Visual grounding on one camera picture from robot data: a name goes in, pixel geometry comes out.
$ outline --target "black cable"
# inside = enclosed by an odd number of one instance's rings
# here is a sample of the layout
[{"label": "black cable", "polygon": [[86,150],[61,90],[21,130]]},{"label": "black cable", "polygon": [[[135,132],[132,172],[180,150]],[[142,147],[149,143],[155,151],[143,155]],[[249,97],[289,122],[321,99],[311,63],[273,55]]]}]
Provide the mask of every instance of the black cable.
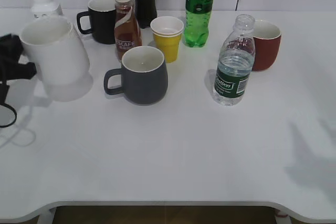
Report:
[{"label": "black cable", "polygon": [[0,70],[1,70],[1,74],[2,74],[2,79],[1,79],[2,83],[1,83],[1,86],[0,86],[0,95],[2,94],[2,97],[0,97],[0,106],[3,106],[5,108],[8,108],[9,110],[11,110],[14,114],[14,119],[9,124],[0,125],[0,129],[12,126],[16,122],[16,119],[17,119],[16,110],[12,106],[10,106],[9,104],[6,103],[6,96],[7,96],[7,93],[8,93],[9,86],[7,85],[6,69],[5,69],[5,66],[4,66],[4,63],[3,63],[3,58],[4,57],[2,57],[0,55]]}]

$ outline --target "mug handle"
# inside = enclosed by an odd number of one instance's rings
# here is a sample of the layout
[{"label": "mug handle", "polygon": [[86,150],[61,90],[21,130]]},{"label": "mug handle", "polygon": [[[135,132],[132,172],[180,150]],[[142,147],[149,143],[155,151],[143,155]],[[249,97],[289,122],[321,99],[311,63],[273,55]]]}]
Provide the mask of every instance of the mug handle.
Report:
[{"label": "mug handle", "polygon": [[88,11],[77,14],[77,26],[78,26],[79,31],[80,31],[82,34],[90,34],[90,33],[92,33],[92,28],[87,29],[87,30],[83,30],[83,29],[82,29],[82,26],[81,26],[81,24],[80,24],[80,19],[81,19],[82,17],[85,17],[85,16],[90,16],[90,14],[89,14]]},{"label": "mug handle", "polygon": [[121,74],[121,68],[119,69],[112,69],[107,71],[107,73],[105,74],[104,77],[104,90],[106,94],[109,95],[115,95],[115,94],[121,94],[124,92],[123,87],[119,87],[119,88],[114,88],[114,89],[109,89],[108,84],[109,84],[109,80],[112,76],[118,76]]}]

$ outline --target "white mug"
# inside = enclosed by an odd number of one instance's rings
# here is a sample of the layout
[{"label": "white mug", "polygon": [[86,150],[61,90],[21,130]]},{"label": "white mug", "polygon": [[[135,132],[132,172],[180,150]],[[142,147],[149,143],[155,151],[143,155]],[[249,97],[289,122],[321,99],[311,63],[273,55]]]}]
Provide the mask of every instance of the white mug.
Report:
[{"label": "white mug", "polygon": [[87,52],[74,25],[65,17],[31,22],[20,33],[20,40],[45,85],[68,86],[88,74]]}]

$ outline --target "cup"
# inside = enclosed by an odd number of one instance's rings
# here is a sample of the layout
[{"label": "cup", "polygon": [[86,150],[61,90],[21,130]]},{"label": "cup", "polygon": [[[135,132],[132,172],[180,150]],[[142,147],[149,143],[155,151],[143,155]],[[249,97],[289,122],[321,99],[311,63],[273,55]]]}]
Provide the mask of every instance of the cup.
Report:
[{"label": "cup", "polygon": [[[115,44],[114,26],[116,24],[115,17],[116,0],[90,0],[88,4],[89,10],[77,14],[77,26],[82,34],[92,34],[95,41],[102,44]],[[83,30],[80,19],[89,16],[91,28]]]},{"label": "cup", "polygon": [[158,17],[151,22],[156,46],[163,51],[166,62],[177,59],[184,24],[175,17]]},{"label": "cup", "polygon": [[280,42],[280,29],[265,20],[256,20],[253,32],[256,46],[256,56],[252,71],[263,71],[268,69],[275,62]]},{"label": "cup", "polygon": [[[154,47],[128,50],[122,57],[121,69],[108,71],[104,77],[106,94],[124,93],[132,102],[148,105],[160,101],[168,88],[168,73],[163,53]],[[112,76],[121,75],[121,87],[108,88]]]},{"label": "cup", "polygon": [[[26,25],[19,37],[51,98],[75,100],[91,89],[92,82],[87,77],[90,67],[87,52],[74,25],[65,17],[37,19]],[[48,92],[64,90],[64,87],[67,88],[61,93]],[[70,92],[79,89],[78,93]]]}]

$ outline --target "floor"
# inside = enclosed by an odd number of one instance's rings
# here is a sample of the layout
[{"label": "floor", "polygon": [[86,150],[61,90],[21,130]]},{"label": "floor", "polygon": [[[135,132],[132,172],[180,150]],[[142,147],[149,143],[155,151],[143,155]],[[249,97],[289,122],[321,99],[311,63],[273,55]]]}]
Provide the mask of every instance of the floor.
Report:
[{"label": "floor", "polygon": [[[23,222],[36,224],[38,218]],[[59,207],[53,224],[275,224],[268,207]],[[302,224],[292,220],[293,224]]]}]

